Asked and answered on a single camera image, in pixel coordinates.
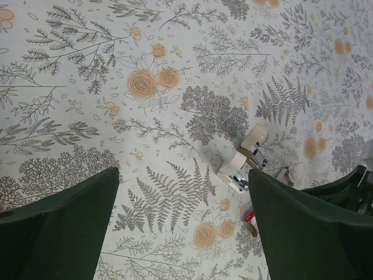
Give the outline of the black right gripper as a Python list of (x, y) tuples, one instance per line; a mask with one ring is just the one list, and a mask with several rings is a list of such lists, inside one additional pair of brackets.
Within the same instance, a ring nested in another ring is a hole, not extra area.
[(372, 278), (372, 171), (304, 190), (261, 170), (249, 193), (271, 279)]

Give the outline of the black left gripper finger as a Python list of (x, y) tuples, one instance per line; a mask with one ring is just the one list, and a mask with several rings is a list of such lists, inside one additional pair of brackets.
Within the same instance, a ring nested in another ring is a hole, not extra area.
[(1, 279), (93, 279), (119, 170), (1, 213)]

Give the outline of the red white staple box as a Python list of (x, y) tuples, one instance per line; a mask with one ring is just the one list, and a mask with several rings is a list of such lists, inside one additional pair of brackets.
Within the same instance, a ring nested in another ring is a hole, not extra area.
[(253, 237), (258, 237), (259, 230), (256, 222), (255, 212), (251, 211), (244, 219), (244, 225), (246, 229), (253, 235)]

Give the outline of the silver staple strip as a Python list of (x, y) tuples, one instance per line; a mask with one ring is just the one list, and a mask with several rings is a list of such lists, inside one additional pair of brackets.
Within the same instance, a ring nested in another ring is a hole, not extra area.
[(280, 169), (276, 179), (289, 187), (299, 187), (302, 184), (300, 172), (295, 167), (290, 166)]

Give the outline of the floral table mat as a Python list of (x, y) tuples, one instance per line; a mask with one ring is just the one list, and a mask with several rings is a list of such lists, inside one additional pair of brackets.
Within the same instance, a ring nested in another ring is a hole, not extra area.
[(1, 211), (116, 167), (94, 279), (272, 279), (217, 171), (304, 189), (372, 138), (371, 1), (2, 1)]

